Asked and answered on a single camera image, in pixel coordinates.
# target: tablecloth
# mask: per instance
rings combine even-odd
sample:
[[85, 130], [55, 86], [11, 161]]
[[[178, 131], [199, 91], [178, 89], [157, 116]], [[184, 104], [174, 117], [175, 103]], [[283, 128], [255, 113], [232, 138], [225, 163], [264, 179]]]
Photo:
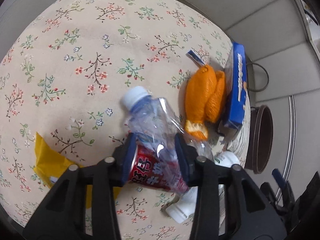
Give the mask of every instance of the tablecloth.
[[[119, 102], [127, 90], [141, 85], [166, 97], [183, 123], [185, 85], [198, 68], [186, 52], [224, 67], [230, 48], [220, 28], [175, 0], [57, 0], [0, 64], [1, 205], [25, 226], [48, 192], [33, 171], [36, 132], [70, 160], [96, 164], [129, 132]], [[249, 120], [247, 100], [246, 138]], [[214, 154], [222, 139], [211, 130]], [[242, 165], [247, 147], [237, 153]], [[126, 185], [116, 200], [123, 238], [188, 239], [192, 216], [177, 224], [163, 212], [174, 197]]]

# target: crushed plastic bottle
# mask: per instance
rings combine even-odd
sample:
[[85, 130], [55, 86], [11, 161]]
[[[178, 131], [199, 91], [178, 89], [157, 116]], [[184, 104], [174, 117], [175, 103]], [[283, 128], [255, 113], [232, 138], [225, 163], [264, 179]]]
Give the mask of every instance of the crushed plastic bottle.
[[174, 136], [177, 132], [183, 133], [186, 143], [195, 147], [199, 155], [213, 160], [209, 144], [197, 141], [184, 133], [180, 120], [167, 100], [152, 98], [144, 87], [130, 89], [122, 98], [122, 103], [131, 114], [129, 129], [137, 135], [141, 145], [155, 153], [155, 157], [161, 164], [167, 186], [172, 192], [184, 193], [188, 186], [181, 176]]

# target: white plastic bottle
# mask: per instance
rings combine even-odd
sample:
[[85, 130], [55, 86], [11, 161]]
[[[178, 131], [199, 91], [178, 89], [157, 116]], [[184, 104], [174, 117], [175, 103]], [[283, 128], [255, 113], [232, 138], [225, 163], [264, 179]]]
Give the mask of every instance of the white plastic bottle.
[[[187, 190], [183, 182], [177, 152], [175, 135], [184, 133], [179, 118], [165, 98], [152, 98], [144, 87], [130, 89], [121, 99], [130, 112], [128, 128], [136, 134], [140, 144], [155, 152], [162, 168], [164, 179], [172, 192], [184, 193]], [[199, 155], [212, 158], [209, 144], [196, 141], [184, 134], [188, 145], [197, 149]]]
[[[238, 158], [229, 151], [221, 152], [214, 158], [214, 163], [219, 166], [230, 168], [233, 164], [240, 164]], [[222, 193], [223, 185], [219, 185], [219, 194]], [[173, 203], [166, 208], [167, 214], [177, 223], [181, 224], [196, 210], [198, 187], [190, 188], [182, 194], [177, 203]]]

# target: white bottle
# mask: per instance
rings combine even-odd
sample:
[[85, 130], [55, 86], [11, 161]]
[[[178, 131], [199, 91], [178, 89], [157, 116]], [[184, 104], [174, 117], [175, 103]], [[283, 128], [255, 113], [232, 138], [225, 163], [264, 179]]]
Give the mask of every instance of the white bottle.
[[[233, 164], [240, 164], [238, 158], [229, 151], [221, 152], [214, 158], [214, 163], [219, 166], [230, 168]], [[219, 194], [223, 190], [223, 185], [219, 185]], [[182, 194], [177, 203], [173, 203], [166, 208], [167, 214], [177, 223], [181, 224], [196, 210], [198, 187], [190, 188]]]

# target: bottle cap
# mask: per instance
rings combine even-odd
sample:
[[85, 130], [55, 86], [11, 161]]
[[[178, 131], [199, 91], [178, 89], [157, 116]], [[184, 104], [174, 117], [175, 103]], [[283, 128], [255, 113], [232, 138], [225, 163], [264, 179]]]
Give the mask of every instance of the bottle cap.
[[134, 87], [130, 89], [122, 97], [121, 102], [130, 111], [131, 108], [142, 98], [149, 96], [147, 90], [144, 87]]
[[178, 224], [181, 224], [188, 217], [175, 204], [168, 206], [165, 210], [167, 214], [172, 217]]

